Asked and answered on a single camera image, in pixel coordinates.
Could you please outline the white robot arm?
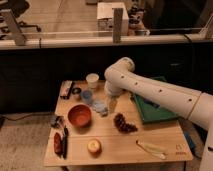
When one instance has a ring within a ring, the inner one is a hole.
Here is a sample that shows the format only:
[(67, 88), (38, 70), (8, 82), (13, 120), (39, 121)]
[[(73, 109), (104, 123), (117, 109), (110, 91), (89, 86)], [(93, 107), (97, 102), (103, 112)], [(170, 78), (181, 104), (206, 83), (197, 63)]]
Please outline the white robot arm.
[(188, 119), (207, 131), (199, 171), (213, 169), (213, 95), (134, 74), (135, 64), (123, 57), (105, 72), (105, 93), (120, 96), (128, 90)]

